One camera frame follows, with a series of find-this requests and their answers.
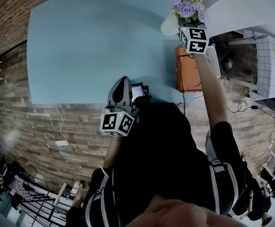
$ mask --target white vase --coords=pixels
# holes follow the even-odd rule
[[[160,30],[165,36],[178,34],[178,21],[170,14],[161,24]]]

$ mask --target black shirt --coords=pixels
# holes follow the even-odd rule
[[[252,211],[248,214],[248,218],[252,221],[261,219],[264,213],[268,213],[271,208],[271,198],[265,198],[262,194],[253,198]]]
[[[123,138],[115,164],[115,201],[123,225],[142,214],[155,194],[215,211],[209,163],[196,148],[187,118],[174,104],[140,104],[139,109],[139,123]],[[217,157],[232,166],[242,192],[242,161],[231,126],[216,124],[211,141]],[[92,175],[85,204],[97,190],[92,187],[100,183],[97,178],[102,179],[101,170]]]

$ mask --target blue board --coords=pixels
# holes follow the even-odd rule
[[[160,25],[169,0],[49,0],[31,11],[27,67],[35,104],[106,103],[122,76],[154,101],[180,103],[177,36]],[[194,94],[187,93],[187,102]]]

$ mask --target white box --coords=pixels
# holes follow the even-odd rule
[[[180,28],[180,41],[188,53],[205,54],[209,44],[206,30],[193,27]]]
[[[134,118],[125,111],[102,113],[100,116],[100,131],[112,136],[127,136]]]

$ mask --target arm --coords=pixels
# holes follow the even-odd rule
[[[122,142],[121,137],[114,136],[112,138],[110,147],[105,157],[105,161],[103,165],[104,168],[109,168],[115,163],[121,142]]]
[[[203,54],[194,54],[194,59],[198,67],[204,102],[212,130],[215,124],[228,121],[226,98],[207,58]]]
[[[268,194],[268,191],[266,190],[266,186],[263,185],[263,187],[264,187],[264,197],[268,198],[269,194]]]
[[[248,206],[248,214],[253,210],[253,190],[249,193],[249,206]]]

